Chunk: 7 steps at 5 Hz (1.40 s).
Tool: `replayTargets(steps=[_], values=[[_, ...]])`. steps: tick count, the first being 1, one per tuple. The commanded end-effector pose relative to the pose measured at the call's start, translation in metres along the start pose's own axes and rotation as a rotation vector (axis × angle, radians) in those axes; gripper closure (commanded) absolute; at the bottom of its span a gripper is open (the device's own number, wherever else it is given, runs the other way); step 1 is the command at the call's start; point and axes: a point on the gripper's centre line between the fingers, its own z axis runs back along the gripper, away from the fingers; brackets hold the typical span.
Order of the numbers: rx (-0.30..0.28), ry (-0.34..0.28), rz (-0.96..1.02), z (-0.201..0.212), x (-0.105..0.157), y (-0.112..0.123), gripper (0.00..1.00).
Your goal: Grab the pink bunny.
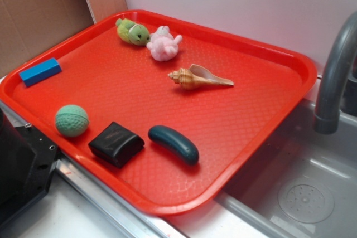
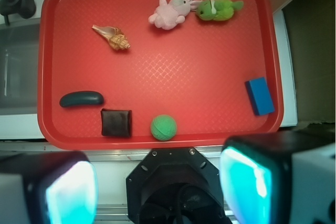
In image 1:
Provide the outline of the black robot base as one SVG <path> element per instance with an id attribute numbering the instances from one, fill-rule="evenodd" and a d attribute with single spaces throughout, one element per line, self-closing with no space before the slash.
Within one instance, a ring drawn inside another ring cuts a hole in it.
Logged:
<path id="1" fill-rule="evenodd" d="M 58 155 L 39 129 L 15 127 L 1 111 L 1 227 L 47 195 Z"/>

